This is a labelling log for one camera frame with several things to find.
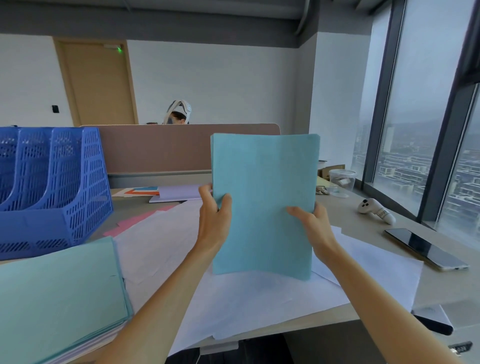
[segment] brown partition panel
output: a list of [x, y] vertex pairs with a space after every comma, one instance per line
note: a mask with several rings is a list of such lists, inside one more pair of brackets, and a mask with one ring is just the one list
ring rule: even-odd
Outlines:
[[107, 173], [210, 170], [214, 133], [280, 135], [277, 124], [95, 125]]

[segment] door frame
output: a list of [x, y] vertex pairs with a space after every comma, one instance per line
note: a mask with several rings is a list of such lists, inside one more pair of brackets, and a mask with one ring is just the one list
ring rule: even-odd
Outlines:
[[132, 108], [133, 108], [133, 121], [135, 124], [138, 124], [138, 114], [137, 114], [137, 104], [135, 102], [135, 93], [133, 91], [133, 79], [132, 79], [132, 69], [130, 68], [130, 56], [128, 54], [128, 47], [126, 40], [118, 39], [83, 39], [83, 38], [65, 38], [65, 37], [53, 37], [53, 43], [55, 45], [55, 50], [57, 52], [57, 57], [59, 60], [60, 71], [63, 78], [63, 84], [65, 85], [65, 93], [67, 94], [68, 105], [70, 106], [70, 114], [72, 115], [72, 121], [74, 126], [82, 126], [80, 124], [80, 115], [78, 113], [77, 102], [75, 99], [75, 93], [73, 91], [72, 81], [68, 74], [67, 59], [65, 53], [63, 52], [63, 43], [79, 43], [79, 44], [120, 44], [123, 54], [125, 55], [125, 60], [127, 64], [127, 75], [128, 75], [128, 84], [130, 87], [130, 96], [132, 98]]

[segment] hand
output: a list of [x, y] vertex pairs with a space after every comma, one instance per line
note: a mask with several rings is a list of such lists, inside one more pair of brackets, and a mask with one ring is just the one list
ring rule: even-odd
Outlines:
[[216, 254], [225, 242], [232, 220], [232, 197], [225, 194], [222, 199], [222, 208], [218, 206], [210, 191], [211, 184], [201, 186], [198, 191], [203, 205], [200, 208], [200, 223], [195, 248]]
[[307, 233], [307, 238], [313, 247], [313, 252], [322, 262], [326, 263], [333, 253], [341, 250], [335, 239], [332, 227], [328, 221], [327, 210], [315, 203], [315, 210], [310, 214], [300, 207], [287, 207], [287, 212], [298, 218]]

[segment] window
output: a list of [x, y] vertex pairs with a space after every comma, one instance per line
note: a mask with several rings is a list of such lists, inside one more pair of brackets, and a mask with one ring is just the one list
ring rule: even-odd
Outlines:
[[357, 136], [355, 137], [352, 159], [352, 170], [357, 173], [358, 179], [361, 179], [363, 167], [365, 166], [365, 156], [367, 154], [368, 138], [370, 136], [370, 126], [372, 124], [373, 108], [375, 107], [378, 80], [382, 68], [391, 8], [392, 7], [389, 6], [378, 13], [372, 25], [367, 68], [365, 70], [365, 79], [363, 81], [363, 91], [361, 95], [359, 125], [357, 128]]
[[480, 97], [471, 112], [437, 230], [460, 242], [480, 246]]
[[407, 1], [373, 186], [415, 215], [473, 2]]

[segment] door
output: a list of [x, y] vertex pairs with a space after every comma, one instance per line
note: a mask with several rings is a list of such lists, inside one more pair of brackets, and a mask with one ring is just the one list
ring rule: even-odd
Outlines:
[[76, 126], [138, 123], [126, 42], [55, 43]]

